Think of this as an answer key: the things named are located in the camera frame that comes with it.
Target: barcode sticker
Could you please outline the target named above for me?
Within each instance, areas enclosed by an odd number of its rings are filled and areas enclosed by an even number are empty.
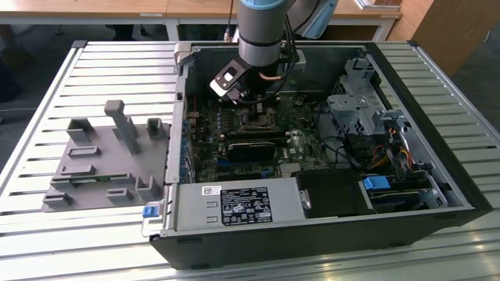
[[[219,195],[220,186],[204,186],[201,187],[201,195]]]
[[[161,13],[140,13],[140,16],[163,16]]]

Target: aluminum extrusion table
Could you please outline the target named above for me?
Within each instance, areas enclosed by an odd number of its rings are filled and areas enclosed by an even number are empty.
[[[0,175],[0,280],[420,281],[500,275],[499,133],[425,53],[407,43],[379,47],[495,207],[465,226],[400,248],[179,271],[140,234],[143,207],[40,213],[69,118],[109,125],[103,107],[112,98],[124,100],[136,124],[153,116],[169,122],[173,47],[173,42],[89,42],[71,49]],[[387,88],[385,93],[397,108]]]

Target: power supply label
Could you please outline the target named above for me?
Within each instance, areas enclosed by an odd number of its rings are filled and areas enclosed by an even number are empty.
[[[231,225],[272,222],[267,187],[220,190],[221,223]]]

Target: desk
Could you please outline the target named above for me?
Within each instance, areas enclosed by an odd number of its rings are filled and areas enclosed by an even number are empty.
[[[0,0],[0,24],[163,24],[169,40],[177,41],[180,24],[227,24],[229,5],[231,0]],[[235,0],[232,23],[237,10]],[[329,25],[375,26],[372,39],[385,40],[400,17],[399,11],[367,11],[355,0],[339,0]]]
[[[228,23],[231,0],[169,0],[167,6],[167,30],[169,40],[179,40],[181,24],[224,25]],[[233,24],[237,23],[239,1],[235,1]],[[339,0],[329,25],[377,26],[373,40],[385,40],[401,13],[395,10],[367,11],[353,0]]]
[[[0,24],[164,24],[168,0],[0,0]]]

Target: blue latch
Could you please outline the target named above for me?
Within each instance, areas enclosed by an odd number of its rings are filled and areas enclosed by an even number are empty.
[[[367,190],[389,189],[389,181],[384,176],[368,177],[363,180],[363,184]]]
[[[145,206],[143,209],[143,218],[156,218],[160,216],[159,206]]]

